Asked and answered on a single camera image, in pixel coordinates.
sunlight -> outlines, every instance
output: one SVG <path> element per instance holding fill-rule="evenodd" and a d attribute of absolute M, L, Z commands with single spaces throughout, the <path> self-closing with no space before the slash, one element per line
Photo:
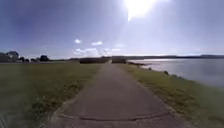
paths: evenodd
<path fill-rule="evenodd" d="M 156 2 L 157 0 L 125 0 L 128 8 L 128 21 L 133 17 L 145 16 Z"/>

distant tree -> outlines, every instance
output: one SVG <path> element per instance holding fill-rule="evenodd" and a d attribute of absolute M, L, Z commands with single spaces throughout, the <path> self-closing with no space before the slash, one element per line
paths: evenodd
<path fill-rule="evenodd" d="M 16 61 L 19 59 L 19 53 L 16 51 L 10 51 L 7 52 L 6 54 L 11 58 L 11 61 Z"/>
<path fill-rule="evenodd" d="M 49 61 L 50 59 L 47 57 L 47 55 L 41 55 L 40 61 Z"/>
<path fill-rule="evenodd" d="M 0 62 L 9 62 L 10 57 L 6 53 L 0 52 Z"/>
<path fill-rule="evenodd" d="M 29 63 L 29 62 L 30 62 L 30 60 L 29 60 L 29 59 L 25 59 L 25 62 L 26 62 L 26 63 Z"/>
<path fill-rule="evenodd" d="M 40 57 L 37 57 L 37 58 L 36 58 L 36 61 L 39 62 L 39 61 L 40 61 Z"/>
<path fill-rule="evenodd" d="M 24 57 L 20 57 L 19 60 L 21 60 L 22 62 L 25 62 L 25 58 Z"/>
<path fill-rule="evenodd" d="M 30 61 L 31 61 L 31 62 L 37 62 L 37 60 L 34 59 L 34 58 L 31 58 Z"/>

grass verge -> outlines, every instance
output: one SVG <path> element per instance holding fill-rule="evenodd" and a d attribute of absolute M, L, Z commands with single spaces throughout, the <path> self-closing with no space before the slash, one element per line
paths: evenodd
<path fill-rule="evenodd" d="M 5 127 L 34 127 L 79 92 L 99 65 L 1 64 L 0 119 Z"/>
<path fill-rule="evenodd" d="M 195 126 L 224 127 L 224 90 L 133 65 L 120 66 Z"/>

river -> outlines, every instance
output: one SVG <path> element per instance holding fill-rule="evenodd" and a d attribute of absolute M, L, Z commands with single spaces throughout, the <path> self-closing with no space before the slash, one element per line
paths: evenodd
<path fill-rule="evenodd" d="M 224 59 L 147 59 L 132 60 L 144 63 L 143 68 L 168 71 L 209 86 L 224 87 Z"/>

sky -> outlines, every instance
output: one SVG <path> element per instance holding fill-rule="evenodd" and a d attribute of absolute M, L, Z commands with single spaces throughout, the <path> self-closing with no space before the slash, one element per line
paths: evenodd
<path fill-rule="evenodd" d="M 223 0 L 148 1 L 0 0 L 0 52 L 55 59 L 224 54 Z"/>

